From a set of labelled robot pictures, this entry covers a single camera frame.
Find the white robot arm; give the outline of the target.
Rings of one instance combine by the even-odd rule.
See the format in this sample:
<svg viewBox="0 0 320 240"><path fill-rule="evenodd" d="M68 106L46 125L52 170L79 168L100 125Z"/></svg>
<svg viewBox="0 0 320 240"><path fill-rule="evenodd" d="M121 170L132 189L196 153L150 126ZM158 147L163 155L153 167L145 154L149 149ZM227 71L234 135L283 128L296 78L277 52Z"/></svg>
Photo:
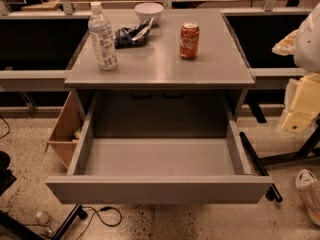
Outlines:
<svg viewBox="0 0 320 240"><path fill-rule="evenodd" d="M280 120L282 131L302 133L320 114L320 4L272 52L292 55L295 65L306 71L299 80L289 80Z"/></svg>

